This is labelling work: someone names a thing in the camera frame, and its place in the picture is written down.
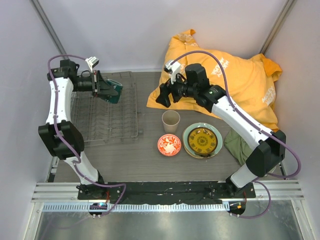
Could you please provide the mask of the dark green mug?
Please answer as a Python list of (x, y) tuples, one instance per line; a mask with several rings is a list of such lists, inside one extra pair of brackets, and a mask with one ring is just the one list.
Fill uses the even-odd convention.
[(109, 78), (103, 81), (107, 89), (104, 90), (105, 93), (102, 94), (101, 98), (107, 103), (117, 104), (122, 94), (123, 84)]

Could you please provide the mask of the beige tall cup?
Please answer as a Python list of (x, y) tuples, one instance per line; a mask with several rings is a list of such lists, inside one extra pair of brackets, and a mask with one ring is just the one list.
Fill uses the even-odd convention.
[(177, 111), (167, 110), (162, 114), (161, 120), (163, 123), (164, 131), (167, 134), (174, 134), (177, 131), (181, 117)]

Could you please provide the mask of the white orange patterned bowl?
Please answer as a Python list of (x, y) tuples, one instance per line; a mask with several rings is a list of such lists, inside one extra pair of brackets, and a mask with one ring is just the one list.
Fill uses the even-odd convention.
[(175, 156), (182, 147), (181, 140), (174, 134), (165, 134), (157, 142), (159, 152), (167, 157)]

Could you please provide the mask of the yellow patterned plate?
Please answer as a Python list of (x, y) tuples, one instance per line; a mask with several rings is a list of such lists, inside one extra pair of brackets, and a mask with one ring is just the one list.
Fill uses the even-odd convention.
[(196, 154), (206, 156), (214, 153), (218, 146), (218, 138), (211, 129), (197, 127), (188, 134), (187, 143)]

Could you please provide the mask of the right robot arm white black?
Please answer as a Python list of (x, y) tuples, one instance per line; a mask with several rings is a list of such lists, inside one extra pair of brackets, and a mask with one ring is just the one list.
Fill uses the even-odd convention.
[(168, 61), (163, 69), (169, 79), (159, 86), (157, 103), (168, 108), (182, 97), (193, 98), (199, 106), (225, 121), (252, 150), (245, 164), (226, 179), (225, 190), (230, 197), (238, 197), (247, 184), (265, 176), (284, 159), (285, 147), (279, 141), (285, 142), (286, 135), (257, 122), (229, 99), (221, 86), (210, 84), (201, 64), (188, 65), (185, 76), (181, 75), (178, 62)]

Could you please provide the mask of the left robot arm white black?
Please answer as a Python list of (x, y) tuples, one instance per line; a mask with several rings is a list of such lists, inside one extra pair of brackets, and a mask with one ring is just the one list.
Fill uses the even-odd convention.
[(85, 59), (88, 76), (79, 74), (79, 64), (70, 59), (60, 61), (59, 67), (48, 68), (50, 85), (50, 108), (44, 125), (38, 127), (38, 134), (53, 157), (65, 161), (77, 174), (81, 194), (102, 199), (107, 187), (99, 171), (88, 160), (84, 148), (84, 137), (72, 123), (72, 95), (87, 92), (107, 103), (118, 103), (123, 85), (117, 81), (104, 79), (95, 66), (99, 59), (95, 56)]

